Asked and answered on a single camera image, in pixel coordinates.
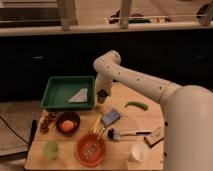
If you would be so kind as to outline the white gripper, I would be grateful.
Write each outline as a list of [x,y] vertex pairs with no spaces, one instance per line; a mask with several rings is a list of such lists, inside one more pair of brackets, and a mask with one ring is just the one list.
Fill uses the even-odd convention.
[[99,92],[100,90],[106,91],[108,94],[111,93],[111,87],[113,80],[103,74],[98,73],[95,80],[95,90]]

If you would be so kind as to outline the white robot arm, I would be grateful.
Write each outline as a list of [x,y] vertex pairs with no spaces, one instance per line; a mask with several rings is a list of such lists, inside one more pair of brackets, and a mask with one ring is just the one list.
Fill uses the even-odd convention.
[[95,59],[95,90],[119,81],[158,103],[164,116],[163,171],[213,171],[213,92],[124,68],[118,52]]

